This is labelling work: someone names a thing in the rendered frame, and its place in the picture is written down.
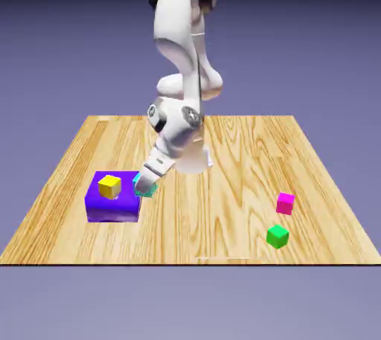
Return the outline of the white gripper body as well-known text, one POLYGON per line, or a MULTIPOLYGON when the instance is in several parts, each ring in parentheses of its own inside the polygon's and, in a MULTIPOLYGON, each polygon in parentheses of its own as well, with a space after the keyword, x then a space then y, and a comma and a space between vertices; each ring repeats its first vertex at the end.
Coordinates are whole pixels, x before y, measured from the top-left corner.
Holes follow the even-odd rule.
POLYGON ((170 169, 170 163, 158 160, 147 160, 140 171, 135 183, 135 190, 148 193, 151 187, 170 169))

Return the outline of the small cyan cube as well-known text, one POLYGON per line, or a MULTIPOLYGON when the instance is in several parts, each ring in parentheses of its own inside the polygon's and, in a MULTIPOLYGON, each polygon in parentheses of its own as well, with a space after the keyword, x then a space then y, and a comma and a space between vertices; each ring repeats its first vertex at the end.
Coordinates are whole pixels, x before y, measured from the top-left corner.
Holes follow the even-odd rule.
POLYGON ((138 181, 138 178, 140 177, 140 173, 137 173, 135 175, 135 177, 132 179, 132 183, 134 185, 134 192, 135 192, 135 195, 136 196, 140 196, 140 197, 150 197, 152 198, 153 197, 153 194, 156 192, 156 190, 158 189, 158 185, 156 183, 154 183, 152 185, 152 187, 146 192, 146 193, 142 193, 142 192, 139 192, 138 190, 136 190, 136 187, 135 187, 135 184, 136 182, 138 181))

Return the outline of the small yellow cube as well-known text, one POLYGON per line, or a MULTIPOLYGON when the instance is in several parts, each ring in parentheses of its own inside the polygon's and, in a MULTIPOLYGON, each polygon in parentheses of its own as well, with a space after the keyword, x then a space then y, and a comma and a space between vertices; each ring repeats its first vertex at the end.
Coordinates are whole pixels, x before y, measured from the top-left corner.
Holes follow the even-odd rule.
POLYGON ((121 192, 121 179, 105 175, 98 183, 99 194, 106 199, 116 199, 121 192))

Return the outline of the small magenta cube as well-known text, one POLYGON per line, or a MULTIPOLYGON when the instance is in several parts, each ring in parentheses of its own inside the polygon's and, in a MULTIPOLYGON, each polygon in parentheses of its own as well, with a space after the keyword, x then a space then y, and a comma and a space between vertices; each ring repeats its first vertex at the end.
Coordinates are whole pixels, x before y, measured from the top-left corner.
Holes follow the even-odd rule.
POLYGON ((295 201, 293 194, 280 192, 278 195, 276 212, 279 214, 291 215, 295 201))

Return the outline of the small green cube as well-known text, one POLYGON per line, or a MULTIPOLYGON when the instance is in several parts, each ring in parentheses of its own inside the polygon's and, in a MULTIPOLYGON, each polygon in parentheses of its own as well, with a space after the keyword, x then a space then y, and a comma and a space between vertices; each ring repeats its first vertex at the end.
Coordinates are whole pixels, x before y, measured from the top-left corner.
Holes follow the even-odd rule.
POLYGON ((266 242, 273 248, 280 249, 284 247, 289 240, 289 231, 281 225, 274 225, 268 229, 266 242))

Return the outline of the large purple box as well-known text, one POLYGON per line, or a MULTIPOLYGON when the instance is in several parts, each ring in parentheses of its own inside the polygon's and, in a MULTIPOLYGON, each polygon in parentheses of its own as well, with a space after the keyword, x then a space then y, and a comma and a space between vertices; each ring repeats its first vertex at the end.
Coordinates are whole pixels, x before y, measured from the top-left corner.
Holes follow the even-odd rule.
POLYGON ((141 197, 135 195, 132 180, 137 170, 97 170, 84 198, 89 222, 137 222, 141 197), (117 199, 100 195, 98 182, 106 175, 121 179, 121 192, 117 199))

